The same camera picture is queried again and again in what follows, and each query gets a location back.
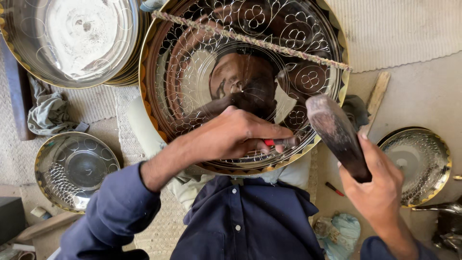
navy blue shirt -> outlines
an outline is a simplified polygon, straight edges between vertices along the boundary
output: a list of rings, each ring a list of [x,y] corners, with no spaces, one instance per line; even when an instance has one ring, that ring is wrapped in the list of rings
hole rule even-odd
[[[85,216],[62,236],[58,259],[149,259],[143,250],[122,252],[122,246],[151,223],[161,206],[159,195],[144,186],[140,164],[108,175]],[[317,212],[309,193],[299,188],[262,179],[244,179],[239,186],[228,176],[217,176],[201,189],[185,216],[188,226],[171,259],[322,260],[308,222]],[[423,246],[419,250],[419,259],[436,259]],[[378,237],[371,237],[363,244],[361,259],[394,257]]]

twisted rope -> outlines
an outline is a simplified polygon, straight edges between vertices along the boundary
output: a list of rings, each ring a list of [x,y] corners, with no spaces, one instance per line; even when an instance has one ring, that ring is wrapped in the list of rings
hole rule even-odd
[[[323,65],[327,65],[327,66],[332,66],[334,68],[339,68],[339,69],[344,69],[346,71],[351,71],[350,66],[348,66],[348,65],[346,65],[344,63],[341,63],[341,62],[336,62],[336,61],[333,61],[333,60],[330,60],[330,59],[321,58],[321,57],[316,56],[316,55],[311,55],[311,54],[307,54],[307,53],[304,53],[304,52],[301,52],[301,51],[292,50],[292,49],[287,48],[287,47],[282,47],[282,46],[279,46],[279,45],[276,45],[276,44],[273,44],[273,43],[268,43],[268,42],[265,42],[265,41],[262,41],[262,40],[250,38],[250,37],[244,36],[242,34],[234,33],[234,32],[231,32],[231,31],[225,31],[225,30],[222,30],[222,29],[219,29],[219,28],[216,28],[216,27],[212,27],[210,25],[204,25],[204,24],[196,23],[196,22],[194,22],[192,20],[188,20],[188,19],[185,19],[185,18],[179,17],[179,16],[170,15],[170,14],[168,14],[166,12],[153,11],[152,12],[152,17],[153,18],[159,18],[159,19],[162,19],[162,20],[165,20],[165,21],[169,21],[169,22],[172,22],[172,23],[175,23],[175,24],[187,25],[189,27],[196,28],[198,30],[204,30],[204,31],[207,31],[207,32],[216,33],[216,34],[219,34],[219,35],[222,35],[222,36],[234,39],[234,40],[249,43],[249,44],[252,44],[252,45],[255,45],[255,46],[266,48],[266,49],[276,51],[276,52],[279,52],[279,53],[284,53],[284,54],[294,56],[294,57],[298,57],[298,58],[301,58],[301,59],[304,59],[304,60],[316,62],[318,64],[323,64]]]

wooden mallet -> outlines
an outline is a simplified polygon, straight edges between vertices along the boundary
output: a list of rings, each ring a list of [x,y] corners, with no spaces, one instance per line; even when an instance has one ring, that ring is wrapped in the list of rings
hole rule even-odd
[[[370,182],[372,175],[367,168],[358,136],[347,115],[334,100],[317,95],[306,101],[311,126],[359,183]]]

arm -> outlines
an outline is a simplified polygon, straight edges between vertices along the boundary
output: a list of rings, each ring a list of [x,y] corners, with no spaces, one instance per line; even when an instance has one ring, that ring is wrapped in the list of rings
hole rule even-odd
[[[228,107],[149,161],[108,175],[85,216],[62,236],[57,259],[147,259],[144,251],[124,253],[122,246],[151,223],[160,209],[160,190],[179,171],[200,161],[239,158],[254,149],[268,152],[261,138],[292,136],[287,128]]]
[[[359,143],[372,174],[372,182],[356,182],[341,165],[339,173],[345,193],[382,239],[374,241],[369,238],[371,240],[365,242],[361,249],[361,259],[394,259],[388,250],[398,260],[436,259],[427,254],[424,258],[421,252],[425,251],[425,248],[412,237],[399,214],[404,180],[402,172],[366,136],[359,136]]]

sleeve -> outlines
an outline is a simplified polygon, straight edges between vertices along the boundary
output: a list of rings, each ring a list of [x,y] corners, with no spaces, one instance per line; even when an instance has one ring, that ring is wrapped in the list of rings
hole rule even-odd
[[[57,259],[148,259],[142,250],[122,252],[122,246],[147,228],[160,209],[160,193],[146,189],[140,165],[126,167],[105,178],[90,199],[85,216],[61,237]]]
[[[419,260],[438,260],[438,257],[419,241],[415,241],[419,250]],[[361,247],[361,260],[396,260],[387,245],[378,236],[368,237]]]

